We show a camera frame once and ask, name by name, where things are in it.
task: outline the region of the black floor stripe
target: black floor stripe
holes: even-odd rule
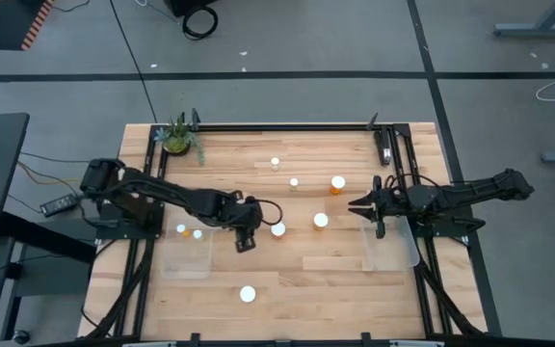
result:
[[[433,71],[258,71],[258,72],[161,72],[144,73],[146,81],[211,81],[273,79],[451,79],[451,80],[521,80],[555,79],[549,72],[433,72]],[[137,73],[71,74],[0,74],[0,83],[8,82],[108,82],[140,81]]]
[[[442,102],[442,95],[438,86],[437,78],[439,74],[436,74],[434,72],[434,65],[432,63],[430,52],[427,49],[428,43],[425,40],[425,33],[423,30],[423,24],[421,23],[421,17],[419,16],[419,10],[416,7],[415,0],[408,0],[408,5],[410,18],[412,19],[412,25],[414,27],[414,33],[419,45],[419,52],[421,53],[421,60],[423,61],[423,67],[428,74],[428,84],[430,86],[430,93],[432,95],[432,101],[436,110],[438,128],[440,131],[442,142],[444,143],[444,149],[447,154],[447,161],[449,164],[449,170],[451,172],[451,178],[454,180],[463,180],[460,160],[458,158],[455,142],[453,141],[453,135],[451,133],[451,127],[449,125],[449,119],[447,118],[444,103]],[[467,209],[466,213],[471,213],[470,208]],[[498,313],[496,311],[494,300],[491,294],[489,277],[486,270],[485,261],[483,259],[479,237],[476,232],[474,232],[473,235],[469,236],[468,241],[470,244],[469,255],[475,274],[475,280],[477,282],[477,288],[479,289],[479,296],[481,297],[483,312],[485,314],[486,322],[488,325],[488,331],[494,335],[500,336],[502,332],[500,330]]]
[[[254,79],[425,79],[425,72],[417,71],[260,71],[260,72],[165,72],[144,73],[146,81],[193,80],[254,80]],[[2,74],[0,82],[91,82],[140,81],[137,73],[94,74]]]
[[[436,79],[463,80],[555,79],[555,71],[434,72],[434,77]]]

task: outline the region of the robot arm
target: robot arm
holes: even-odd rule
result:
[[[148,227],[153,223],[153,208],[146,198],[182,207],[188,214],[210,227],[229,227],[236,231],[235,246],[242,253],[255,247],[254,231],[262,222],[262,209],[254,197],[243,203],[240,191],[188,189],[136,169],[126,168],[114,159],[94,159],[80,186],[85,197],[108,201],[123,211],[128,223]]]
[[[373,207],[349,208],[371,222],[377,222],[377,238],[384,237],[385,216],[412,217],[421,224],[442,218],[448,212],[486,200],[525,200],[534,188],[524,176],[507,169],[492,178],[468,181],[458,185],[417,184],[404,190],[402,187],[381,187],[381,179],[374,177],[374,187],[367,196],[349,202],[350,205]]]

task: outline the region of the black bracket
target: black bracket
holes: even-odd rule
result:
[[[105,227],[97,227],[95,229],[95,237],[100,240],[146,240],[157,239],[162,234],[162,221],[164,220],[164,204],[155,200],[152,205],[152,217],[149,228],[138,227],[133,224],[124,222],[123,211],[111,203],[104,203],[100,208],[100,222]],[[108,223],[114,221],[115,224],[108,226]]]
[[[372,335],[370,333],[361,333],[361,346],[372,347]]]
[[[376,113],[376,115],[374,115],[374,117],[372,117],[372,119],[367,123],[367,125],[365,125],[365,130],[367,131],[374,130],[374,123],[376,122],[377,117],[378,117],[378,112]]]
[[[198,116],[197,109],[192,108],[192,131],[198,131],[198,125],[200,124],[200,117]]]
[[[190,335],[190,347],[198,347],[200,345],[200,334],[192,333]]]
[[[22,271],[23,271],[22,264],[10,263],[6,267],[6,279],[19,280],[20,274],[22,273]]]
[[[290,347],[290,340],[276,340],[276,347]]]
[[[410,137],[410,124],[408,123],[393,124],[393,129],[404,137]]]

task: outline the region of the plant pot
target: plant pot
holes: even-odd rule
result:
[[[172,155],[172,156],[184,156],[184,155],[188,154],[188,152],[190,151],[191,146],[192,146],[192,144],[188,144],[187,146],[185,146],[185,148],[183,148],[183,150],[181,150],[179,152],[169,151],[164,145],[162,145],[162,149],[165,150],[169,155]]]

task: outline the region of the black power adapter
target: black power adapter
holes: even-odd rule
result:
[[[67,211],[78,205],[78,198],[73,194],[68,194],[64,197],[54,199],[40,205],[40,211],[44,214],[44,217],[48,218],[50,216],[56,215],[58,213]]]

